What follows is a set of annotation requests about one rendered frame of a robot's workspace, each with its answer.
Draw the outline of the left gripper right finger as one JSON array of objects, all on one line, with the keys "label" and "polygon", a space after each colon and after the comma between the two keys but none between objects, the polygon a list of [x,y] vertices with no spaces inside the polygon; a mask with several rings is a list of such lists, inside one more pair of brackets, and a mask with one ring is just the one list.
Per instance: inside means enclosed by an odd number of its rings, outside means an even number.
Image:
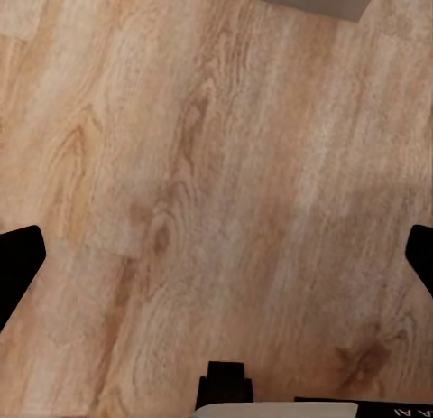
[{"label": "left gripper right finger", "polygon": [[433,228],[419,224],[413,226],[405,256],[433,295]]}]

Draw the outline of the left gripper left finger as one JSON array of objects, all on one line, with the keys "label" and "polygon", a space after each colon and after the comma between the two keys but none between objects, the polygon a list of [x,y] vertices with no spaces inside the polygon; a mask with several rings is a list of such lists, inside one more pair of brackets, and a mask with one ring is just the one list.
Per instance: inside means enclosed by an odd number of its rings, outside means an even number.
[{"label": "left gripper left finger", "polygon": [[0,235],[0,332],[46,258],[37,225]]}]

